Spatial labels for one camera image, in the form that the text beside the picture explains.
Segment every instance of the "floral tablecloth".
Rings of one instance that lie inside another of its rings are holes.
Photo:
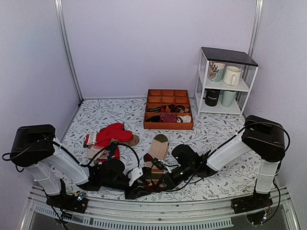
[[[171,155],[172,149],[179,144],[188,144],[192,149],[203,154],[216,148],[230,138],[244,124],[244,118],[237,115],[204,114],[196,115],[195,101],[191,99],[191,110],[194,119],[193,130],[145,130],[143,119],[145,99],[105,99],[87,100],[81,105],[73,123],[64,138],[65,146],[82,163],[87,163],[88,149],[83,148],[86,134],[99,132],[112,123],[125,124],[125,129],[140,137],[140,143],[134,147],[143,162],[143,155],[149,151],[153,138],[162,133],[169,140],[169,153],[166,162],[172,164],[176,160]],[[126,171],[137,165],[134,154],[121,146],[120,159],[126,165]],[[210,178],[204,178],[196,184],[189,184],[177,192],[153,193],[134,201],[178,202],[209,200],[250,194],[253,192],[258,174],[260,159],[254,152],[248,152],[226,165],[220,172]],[[63,178],[68,192],[80,190],[69,178],[53,168],[55,174]],[[87,192],[88,196],[105,199],[124,200],[124,192],[101,187],[98,192]]]

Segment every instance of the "black shelf top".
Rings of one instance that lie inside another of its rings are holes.
[[[258,64],[244,52],[210,47],[202,47],[201,50],[208,61],[230,62],[247,66],[258,66]]]

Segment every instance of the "white wall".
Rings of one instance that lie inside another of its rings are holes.
[[[77,109],[54,1],[0,1],[0,153],[18,127],[52,124],[61,137]],[[27,172],[0,160],[0,229],[19,228],[32,187]]]
[[[194,95],[201,46],[247,52],[255,0],[66,0],[65,22],[85,98]]]
[[[307,1],[264,1],[254,59],[259,74],[245,113],[281,123],[291,136],[279,181],[307,226]]]

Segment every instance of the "mint green mug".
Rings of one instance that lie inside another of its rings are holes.
[[[229,108],[234,101],[236,91],[223,91],[222,106]]]

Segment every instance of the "wire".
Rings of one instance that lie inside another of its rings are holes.
[[[165,166],[167,166],[167,167],[176,167],[176,168],[179,167],[178,164],[174,164],[174,165],[169,165],[169,164],[164,164],[164,163],[162,163],[162,164],[165,165]]]
[[[108,149],[109,147],[112,147],[112,146],[118,146],[118,145],[121,145],[121,146],[125,146],[129,149],[132,150],[132,152],[134,153],[137,161],[138,161],[138,167],[140,166],[140,158],[138,156],[138,154],[136,153],[136,151],[129,145],[126,145],[126,144],[121,144],[121,143],[112,143],[111,145],[101,149],[98,151],[98,153],[96,153],[91,159],[90,161],[87,163],[87,164],[81,164],[75,157],[74,155],[72,155],[65,147],[63,147],[62,145],[60,145],[59,143],[53,141],[53,140],[48,140],[48,139],[44,139],[44,140],[38,140],[37,142],[35,142],[33,145],[31,145],[30,147],[27,147],[24,151],[22,151],[21,153],[19,153],[18,155],[16,156],[13,156],[11,158],[5,158],[5,156],[8,156],[10,155],[11,153],[4,153],[1,157],[4,161],[11,161],[17,157],[20,157],[22,154],[24,154],[25,152],[27,152],[30,148],[32,148],[34,145],[36,145],[37,143],[41,142],[41,141],[50,141],[52,142],[52,144],[56,145],[57,147],[59,147],[60,149],[62,149],[63,151],[65,151],[78,165],[82,166],[82,167],[88,167],[90,166],[90,164],[93,162],[93,160],[98,156],[99,153],[101,153],[102,151]]]
[[[189,184],[196,184],[197,182],[201,181],[202,179],[203,179],[203,178],[200,178],[199,180],[190,182]]]
[[[13,156],[13,157],[10,157],[10,158],[4,158],[4,156],[7,156],[7,155],[10,155],[10,153],[4,153],[2,155],[2,160],[4,161],[11,161],[17,157],[19,157],[20,155],[24,154],[25,152],[27,152],[30,148],[32,148],[34,145],[36,145],[37,143],[39,143],[40,141],[43,141],[43,140],[38,140],[37,142],[35,142],[33,145],[31,145],[30,147],[27,147],[24,151],[22,151],[21,153],[17,154],[16,156]]]
[[[203,161],[199,166],[198,168],[194,171],[194,173],[191,175],[190,179],[188,180],[188,182],[186,182],[186,184],[184,186],[182,186],[181,188],[178,188],[178,189],[175,189],[175,190],[165,190],[165,189],[162,189],[162,191],[164,192],[177,192],[183,188],[185,188],[190,182],[191,180],[193,179],[194,175],[197,173],[197,171],[201,168],[201,166],[205,163],[206,161]]]
[[[274,216],[274,215],[277,213],[277,211],[278,211],[278,208],[279,208],[279,205],[280,205],[280,200],[281,200],[281,193],[280,193],[280,189],[278,188],[278,186],[277,186],[277,184],[276,184],[275,178],[273,179],[273,185],[275,186],[275,188],[276,188],[277,191],[278,191],[278,205],[277,205],[277,207],[276,207],[274,213],[270,216],[270,218],[267,218],[266,220],[264,220],[264,221],[262,221],[262,222],[256,223],[255,225],[264,224],[264,223],[270,221],[270,219],[272,219],[273,216]]]
[[[60,145],[59,143],[55,142],[55,141],[51,141],[52,144],[58,146],[60,149],[62,149],[64,152],[66,152],[77,164],[80,164],[80,162],[75,158],[74,155],[71,154],[71,152],[69,152],[64,146]]]
[[[153,166],[154,164],[152,164],[152,166],[150,167],[150,182],[152,183],[153,186],[156,186],[156,184],[153,181]]]
[[[288,145],[287,147],[285,148],[285,152],[288,150],[289,146],[290,146],[290,135],[289,133],[282,127],[282,126],[279,126],[277,124],[274,124],[274,123],[270,123],[270,122],[255,122],[255,123],[251,123],[251,124],[248,124],[246,126],[243,126],[234,136],[232,136],[230,139],[228,139],[227,141],[225,141],[223,144],[221,144],[220,146],[218,146],[215,150],[213,150],[209,155],[208,157],[210,157],[212,154],[214,154],[218,149],[220,149],[222,146],[224,146],[225,144],[227,144],[229,141],[231,141],[233,138],[235,138],[236,136],[239,135],[239,133],[241,133],[243,130],[245,130],[246,128],[248,127],[251,127],[251,126],[254,126],[254,125],[272,125],[272,126],[275,126],[279,129],[281,129],[287,136],[288,138]]]
[[[138,154],[136,153],[136,151],[135,151],[131,146],[126,145],[126,144],[122,144],[122,143],[112,143],[111,145],[109,145],[109,146],[107,146],[107,147],[105,147],[105,148],[99,150],[99,151],[91,158],[91,160],[90,160],[86,165],[82,164],[81,166],[82,166],[82,167],[87,167],[87,166],[89,166],[89,165],[93,162],[93,160],[98,156],[99,153],[101,153],[102,151],[106,150],[106,149],[109,148],[109,147],[118,146],[118,145],[125,146],[125,147],[127,147],[127,148],[129,148],[129,149],[132,150],[132,152],[134,153],[134,155],[135,155],[135,157],[136,157],[136,159],[137,159],[137,161],[138,161],[138,167],[139,167],[139,166],[140,166],[140,158],[139,158]]]
[[[19,172],[19,173],[22,173],[24,171],[24,168],[19,170],[17,164],[15,165],[15,168],[16,168],[17,172]]]
[[[45,192],[44,189],[43,189],[43,191],[44,191],[44,193],[45,193],[45,195],[46,195],[46,198],[47,198],[47,200],[48,200],[48,202],[49,202],[49,204],[50,204],[52,210],[53,210],[53,211],[55,212],[55,214],[57,215],[57,217],[58,217],[59,221],[61,222],[62,226],[65,228],[65,230],[69,230],[69,229],[66,227],[66,223],[65,223],[65,221],[63,220],[63,218],[58,214],[58,212],[55,210],[55,208],[54,208],[53,205],[51,204],[50,199],[49,199],[49,195]]]

